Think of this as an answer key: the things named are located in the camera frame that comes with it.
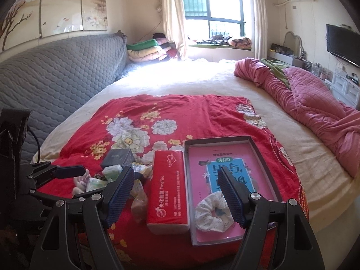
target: pink quilt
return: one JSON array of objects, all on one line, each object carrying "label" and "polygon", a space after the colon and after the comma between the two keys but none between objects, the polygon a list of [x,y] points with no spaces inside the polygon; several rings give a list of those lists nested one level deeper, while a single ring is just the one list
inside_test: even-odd
[{"label": "pink quilt", "polygon": [[292,90],[258,60],[243,59],[235,69],[235,76],[253,81],[295,120],[311,129],[355,178],[360,164],[360,112],[339,103],[310,72],[291,67],[284,73]]}]

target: red floral bedspread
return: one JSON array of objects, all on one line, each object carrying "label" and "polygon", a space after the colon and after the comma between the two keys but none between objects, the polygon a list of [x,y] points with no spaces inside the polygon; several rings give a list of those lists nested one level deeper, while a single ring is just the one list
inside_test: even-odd
[{"label": "red floral bedspread", "polygon": [[[90,174],[101,172],[100,164],[110,149],[130,148],[144,163],[154,150],[179,149],[187,139],[251,136],[264,157],[284,200],[297,199],[308,216],[304,190],[285,149],[266,123],[256,115],[250,101],[229,96],[149,96],[111,100],[103,105],[63,147],[54,164],[82,164]],[[150,184],[145,185],[149,192]],[[71,198],[72,179],[53,180],[41,191]],[[136,224],[129,200],[109,229],[119,258],[154,268],[184,268],[237,252],[240,242],[213,246],[191,245],[190,233],[154,235],[145,223]],[[262,265],[271,254],[274,231],[269,231]]]}]

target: white curtain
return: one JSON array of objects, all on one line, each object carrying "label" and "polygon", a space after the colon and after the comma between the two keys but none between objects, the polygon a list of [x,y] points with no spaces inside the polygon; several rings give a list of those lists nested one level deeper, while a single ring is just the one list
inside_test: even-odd
[{"label": "white curtain", "polygon": [[183,0],[162,0],[162,17],[167,39],[175,43],[180,58],[186,59],[185,10]]},{"label": "white curtain", "polygon": [[254,56],[256,59],[267,57],[268,52],[268,16],[266,11],[266,0],[253,0],[254,3],[254,20],[255,33]]}]

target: white flower pattern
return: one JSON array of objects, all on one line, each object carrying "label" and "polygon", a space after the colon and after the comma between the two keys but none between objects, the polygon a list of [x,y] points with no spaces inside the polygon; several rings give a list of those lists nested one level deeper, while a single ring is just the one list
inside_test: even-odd
[{"label": "white flower pattern", "polygon": [[264,120],[259,115],[255,114],[251,106],[239,104],[238,106],[236,106],[236,110],[239,113],[244,114],[244,120],[248,124],[253,125],[259,129],[267,128],[267,125],[264,122]]},{"label": "white flower pattern", "polygon": [[157,121],[152,127],[153,134],[170,135],[178,128],[174,120]]},{"label": "white flower pattern", "polygon": [[176,145],[176,146],[171,146],[169,150],[179,150],[179,151],[184,152],[185,148],[181,145]]},{"label": "white flower pattern", "polygon": [[141,158],[141,162],[143,164],[149,164],[153,162],[156,150],[168,150],[166,143],[164,141],[155,142],[153,145],[153,149],[143,155],[143,157]]},{"label": "white flower pattern", "polygon": [[280,151],[283,154],[283,157],[285,157],[285,159],[288,161],[289,165],[294,166],[294,164],[292,163],[289,155],[287,154],[287,152],[285,151],[284,147],[280,147]]},{"label": "white flower pattern", "polygon": [[129,118],[114,118],[113,121],[106,127],[106,130],[111,136],[116,137],[123,131],[132,130],[132,120]]},{"label": "white flower pattern", "polygon": [[112,140],[115,143],[111,146],[111,149],[130,148],[133,153],[143,153],[144,147],[150,145],[148,132],[142,131],[140,128],[123,130]]}]

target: green blanket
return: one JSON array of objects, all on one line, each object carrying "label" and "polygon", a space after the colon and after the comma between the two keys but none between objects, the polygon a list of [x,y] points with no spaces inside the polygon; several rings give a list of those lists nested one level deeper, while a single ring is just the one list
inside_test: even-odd
[{"label": "green blanket", "polygon": [[283,62],[279,61],[271,61],[267,59],[261,59],[261,63],[263,63],[265,66],[269,67],[271,72],[274,74],[276,78],[278,78],[282,83],[285,84],[287,88],[291,90],[289,80],[286,78],[283,69],[288,68],[288,65],[286,65]]},{"label": "green blanket", "polygon": [[146,48],[151,48],[151,47],[155,47],[155,46],[158,46],[157,41],[155,39],[149,39],[144,42],[138,42],[133,45],[127,45],[126,48],[129,50],[132,50],[132,51],[141,51]]}]

